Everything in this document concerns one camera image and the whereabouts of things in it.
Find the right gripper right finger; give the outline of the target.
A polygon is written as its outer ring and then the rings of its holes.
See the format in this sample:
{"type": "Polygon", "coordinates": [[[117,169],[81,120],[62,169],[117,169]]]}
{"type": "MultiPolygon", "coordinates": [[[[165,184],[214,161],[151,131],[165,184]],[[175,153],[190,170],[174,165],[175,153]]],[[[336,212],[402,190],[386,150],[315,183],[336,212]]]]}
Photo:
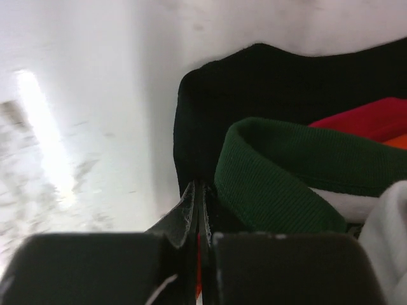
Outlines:
{"type": "Polygon", "coordinates": [[[248,231],[197,185],[203,304],[384,304],[373,268],[348,234],[248,231]]]}

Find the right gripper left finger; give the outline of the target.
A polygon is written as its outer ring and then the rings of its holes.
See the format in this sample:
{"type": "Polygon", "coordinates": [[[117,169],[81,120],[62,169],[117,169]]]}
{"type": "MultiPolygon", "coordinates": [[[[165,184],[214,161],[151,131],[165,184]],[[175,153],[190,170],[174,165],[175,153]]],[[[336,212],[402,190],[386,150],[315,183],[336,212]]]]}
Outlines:
{"type": "Polygon", "coordinates": [[[194,304],[199,187],[143,233],[26,239],[1,278],[2,304],[194,304]]]}

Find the dark green t shirt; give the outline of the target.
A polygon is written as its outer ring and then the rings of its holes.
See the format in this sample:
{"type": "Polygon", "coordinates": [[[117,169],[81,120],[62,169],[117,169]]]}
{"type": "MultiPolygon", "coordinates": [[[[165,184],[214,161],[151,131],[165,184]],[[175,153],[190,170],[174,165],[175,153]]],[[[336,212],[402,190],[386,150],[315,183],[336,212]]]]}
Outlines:
{"type": "Polygon", "coordinates": [[[344,233],[406,179],[406,151],[334,130],[262,118],[230,126],[217,198],[249,229],[344,233]]]}

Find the black t shirt pile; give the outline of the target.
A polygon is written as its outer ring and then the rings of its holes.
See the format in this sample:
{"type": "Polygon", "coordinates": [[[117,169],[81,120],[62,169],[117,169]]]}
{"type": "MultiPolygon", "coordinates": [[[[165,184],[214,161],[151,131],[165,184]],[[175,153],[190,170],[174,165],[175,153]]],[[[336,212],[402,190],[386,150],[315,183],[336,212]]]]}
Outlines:
{"type": "Polygon", "coordinates": [[[179,85],[174,163],[180,191],[214,175],[230,126],[262,118],[310,124],[381,98],[406,99],[406,40],[305,57],[258,43],[191,71],[179,85]]]}

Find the orange t shirt pile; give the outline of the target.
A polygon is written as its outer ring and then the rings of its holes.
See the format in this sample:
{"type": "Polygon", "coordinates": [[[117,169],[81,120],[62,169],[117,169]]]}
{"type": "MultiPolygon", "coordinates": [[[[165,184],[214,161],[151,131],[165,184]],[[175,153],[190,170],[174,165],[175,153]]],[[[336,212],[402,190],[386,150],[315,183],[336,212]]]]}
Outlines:
{"type": "Polygon", "coordinates": [[[399,149],[407,149],[407,134],[385,141],[383,144],[399,149]]]}

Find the magenta t shirt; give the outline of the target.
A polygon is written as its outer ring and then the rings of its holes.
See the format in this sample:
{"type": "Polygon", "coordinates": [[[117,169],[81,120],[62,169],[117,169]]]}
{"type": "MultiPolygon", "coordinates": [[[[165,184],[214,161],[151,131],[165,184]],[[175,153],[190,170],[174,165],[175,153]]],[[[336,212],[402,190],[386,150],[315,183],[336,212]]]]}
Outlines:
{"type": "Polygon", "coordinates": [[[406,100],[387,97],[310,124],[386,142],[406,134],[406,100]]]}

